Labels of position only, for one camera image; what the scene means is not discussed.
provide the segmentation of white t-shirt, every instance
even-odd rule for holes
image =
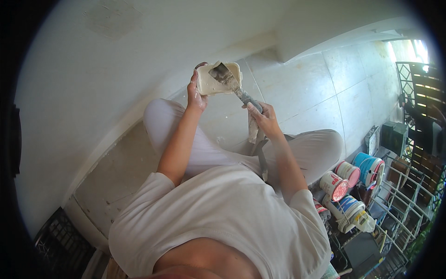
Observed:
[[[156,261],[189,240],[208,237],[236,248],[263,279],[320,279],[330,244],[309,190],[288,206],[242,165],[211,168],[174,187],[152,173],[112,224],[113,258],[130,277],[152,274]]]

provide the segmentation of person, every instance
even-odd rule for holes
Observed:
[[[440,124],[432,118],[423,116],[419,109],[414,108],[411,101],[407,100],[403,95],[399,96],[400,107],[412,117],[415,122],[415,130],[409,129],[408,137],[414,140],[414,143],[423,148],[424,151],[433,157],[430,160],[436,165],[443,166],[446,164],[446,118],[443,113],[436,107],[432,106],[435,117]]]
[[[161,159],[110,228],[113,258],[130,278],[321,278],[331,249],[307,184],[339,160],[342,138],[326,129],[287,142],[273,107],[259,102],[260,114],[249,103],[270,139],[264,154],[276,192],[257,157],[219,148],[198,126],[208,98],[197,77],[186,109],[161,99],[145,109]]]

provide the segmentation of person's right hand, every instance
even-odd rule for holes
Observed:
[[[248,103],[248,106],[243,105],[242,108],[248,109],[249,113],[251,113],[251,115],[256,119],[260,129],[262,129],[269,139],[272,140],[278,136],[281,136],[283,133],[280,130],[279,124],[277,123],[276,113],[274,112],[273,106],[263,102],[258,103],[263,109],[262,113],[260,113],[259,110],[256,109],[251,103]]]

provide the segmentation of white wall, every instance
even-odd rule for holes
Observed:
[[[409,16],[393,0],[297,1],[277,27],[278,55],[287,62],[339,46],[396,38],[379,32],[413,27]]]
[[[235,61],[275,44],[271,30],[289,6],[290,0],[58,3],[17,85],[23,138],[16,186],[30,235],[151,99],[185,86],[201,61]]]

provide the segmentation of joint compound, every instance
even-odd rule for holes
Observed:
[[[226,86],[216,81],[211,75],[209,71],[220,64],[220,61],[215,64],[206,64],[204,66],[198,67],[198,80],[197,80],[197,89],[201,95],[214,95],[218,93],[226,93],[231,94],[233,91],[230,91]],[[240,72],[240,66],[235,63],[224,63],[224,65],[231,71],[234,75],[235,79],[239,82],[239,85],[242,86],[242,73]]]

